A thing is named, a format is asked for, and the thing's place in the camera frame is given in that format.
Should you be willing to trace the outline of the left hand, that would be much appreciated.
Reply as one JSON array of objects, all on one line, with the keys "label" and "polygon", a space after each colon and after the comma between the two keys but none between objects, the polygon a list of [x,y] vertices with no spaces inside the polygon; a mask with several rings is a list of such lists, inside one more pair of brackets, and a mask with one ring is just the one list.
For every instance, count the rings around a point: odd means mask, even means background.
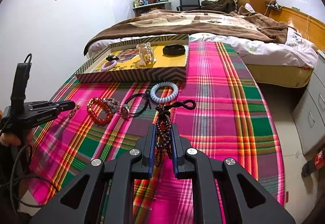
[{"label": "left hand", "polygon": [[[26,131],[24,136],[24,144],[30,144],[33,140],[34,134],[32,130]],[[0,137],[1,144],[4,146],[14,145],[19,146],[22,141],[12,133],[3,133]]]}]

